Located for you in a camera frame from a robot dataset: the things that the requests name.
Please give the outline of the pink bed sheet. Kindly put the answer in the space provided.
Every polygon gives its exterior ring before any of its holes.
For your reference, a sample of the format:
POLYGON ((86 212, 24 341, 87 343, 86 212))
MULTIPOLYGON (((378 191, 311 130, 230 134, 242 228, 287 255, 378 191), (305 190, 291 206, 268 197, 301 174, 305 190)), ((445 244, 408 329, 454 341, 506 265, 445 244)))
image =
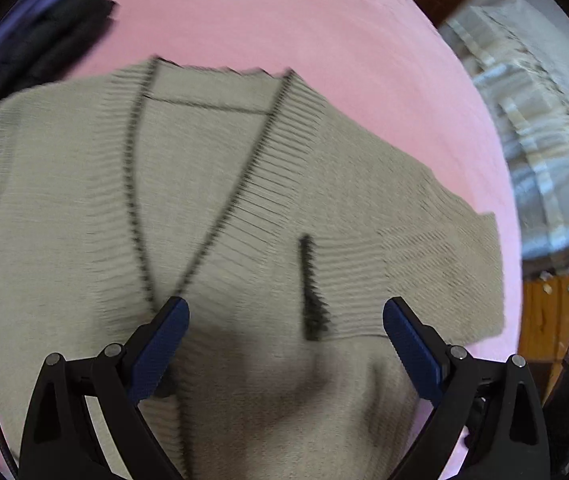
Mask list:
POLYGON ((506 164, 481 96, 411 0, 118 1, 111 34, 66 81, 152 58, 199 70, 297 74, 352 122, 429 168, 472 210, 495 218, 504 326, 494 336, 505 332, 520 292, 506 164))

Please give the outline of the beige knit cardigan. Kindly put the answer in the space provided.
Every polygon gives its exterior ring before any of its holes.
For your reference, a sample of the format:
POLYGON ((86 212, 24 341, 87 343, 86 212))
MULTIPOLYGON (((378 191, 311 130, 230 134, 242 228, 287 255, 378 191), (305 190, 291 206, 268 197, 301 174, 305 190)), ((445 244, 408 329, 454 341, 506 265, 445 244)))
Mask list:
POLYGON ((190 324, 141 405, 193 479, 384 479, 416 391, 399 296, 455 344, 504 326, 496 221, 297 74, 157 58, 0 103, 0 425, 51 352, 89 358, 172 296, 190 324))

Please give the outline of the black folded garment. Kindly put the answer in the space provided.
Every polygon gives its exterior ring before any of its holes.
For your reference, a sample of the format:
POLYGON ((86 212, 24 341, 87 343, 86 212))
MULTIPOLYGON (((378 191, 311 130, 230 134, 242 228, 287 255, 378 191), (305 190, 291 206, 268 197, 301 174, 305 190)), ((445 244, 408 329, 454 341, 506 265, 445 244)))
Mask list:
POLYGON ((60 79, 111 27, 113 0, 61 0, 0 42, 0 101, 60 79))

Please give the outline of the orange wooden cabinet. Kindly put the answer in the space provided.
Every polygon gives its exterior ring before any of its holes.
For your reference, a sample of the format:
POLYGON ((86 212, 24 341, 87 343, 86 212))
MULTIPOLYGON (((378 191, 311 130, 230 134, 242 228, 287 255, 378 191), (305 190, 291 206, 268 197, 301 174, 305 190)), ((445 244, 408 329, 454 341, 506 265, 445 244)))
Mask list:
POLYGON ((569 349, 569 273, 525 280, 518 351, 529 362, 544 401, 561 372, 569 349))

